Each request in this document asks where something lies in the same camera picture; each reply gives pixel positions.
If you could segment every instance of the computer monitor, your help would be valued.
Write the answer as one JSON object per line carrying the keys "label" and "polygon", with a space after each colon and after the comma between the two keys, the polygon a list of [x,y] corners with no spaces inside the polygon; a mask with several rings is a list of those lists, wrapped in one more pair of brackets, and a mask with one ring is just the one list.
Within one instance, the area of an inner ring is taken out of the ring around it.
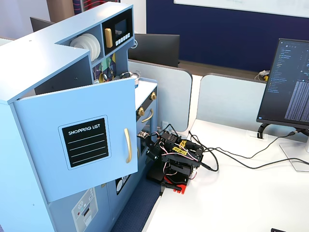
{"label": "computer monitor", "polygon": [[43,28],[46,28],[50,25],[55,24],[53,22],[45,21],[39,18],[34,18],[34,17],[30,17],[30,21],[31,21],[33,32],[39,31]]}
{"label": "computer monitor", "polygon": [[180,35],[135,34],[136,48],[128,50],[128,58],[178,67]]}
{"label": "computer monitor", "polygon": [[[309,41],[279,40],[256,121],[309,129]],[[309,142],[280,147],[288,158],[309,161]],[[306,164],[291,164],[309,171]]]}

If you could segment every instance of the floor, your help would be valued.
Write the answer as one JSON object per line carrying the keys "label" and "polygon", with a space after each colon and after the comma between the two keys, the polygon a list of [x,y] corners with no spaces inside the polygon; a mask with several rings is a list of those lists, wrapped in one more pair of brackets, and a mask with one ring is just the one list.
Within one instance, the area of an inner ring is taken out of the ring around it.
{"label": "floor", "polygon": [[208,64],[194,63],[194,62],[189,62],[189,61],[184,61],[184,60],[180,60],[180,64],[178,65],[178,67],[188,70],[193,75],[199,75],[199,76],[205,76],[208,73],[217,73],[217,74],[223,74],[223,75],[254,79],[257,75],[257,72],[231,69],[231,68],[225,68],[225,67],[208,65]]}
{"label": "floor", "polygon": [[159,197],[160,190],[160,185],[147,180],[145,173],[111,232],[141,232]]}

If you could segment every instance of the gray divider panel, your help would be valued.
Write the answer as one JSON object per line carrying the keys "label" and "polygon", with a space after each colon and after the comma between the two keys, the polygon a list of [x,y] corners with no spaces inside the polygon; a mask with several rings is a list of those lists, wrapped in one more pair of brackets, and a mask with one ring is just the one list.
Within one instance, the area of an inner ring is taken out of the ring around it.
{"label": "gray divider panel", "polygon": [[135,60],[129,60],[128,69],[158,82],[158,126],[167,122],[175,130],[185,131],[189,121],[192,75],[184,69]]}
{"label": "gray divider panel", "polygon": [[[197,119],[226,126],[257,131],[256,122],[266,83],[234,76],[208,74],[201,80]],[[287,135],[294,128],[270,125],[265,133]],[[305,142],[307,137],[297,134],[291,139]]]}

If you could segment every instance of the blue carpet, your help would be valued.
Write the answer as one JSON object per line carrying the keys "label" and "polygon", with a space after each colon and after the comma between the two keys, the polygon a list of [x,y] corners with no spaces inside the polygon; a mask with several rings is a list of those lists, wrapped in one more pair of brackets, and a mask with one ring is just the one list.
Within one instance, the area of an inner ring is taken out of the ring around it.
{"label": "blue carpet", "polygon": [[111,231],[141,232],[159,197],[160,190],[160,185],[147,180],[145,174],[136,186]]}

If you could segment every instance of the oven knob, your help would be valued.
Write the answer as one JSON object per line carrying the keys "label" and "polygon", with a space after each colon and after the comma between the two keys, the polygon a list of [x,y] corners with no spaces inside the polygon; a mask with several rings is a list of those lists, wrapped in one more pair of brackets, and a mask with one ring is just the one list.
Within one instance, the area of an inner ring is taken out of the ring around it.
{"label": "oven knob", "polygon": [[144,111],[144,108],[143,108],[143,107],[139,108],[138,114],[139,114],[139,116],[144,116],[145,111]]}
{"label": "oven knob", "polygon": [[151,100],[156,100],[156,94],[155,94],[155,92],[152,92],[152,94],[150,95],[150,99],[151,99]]}

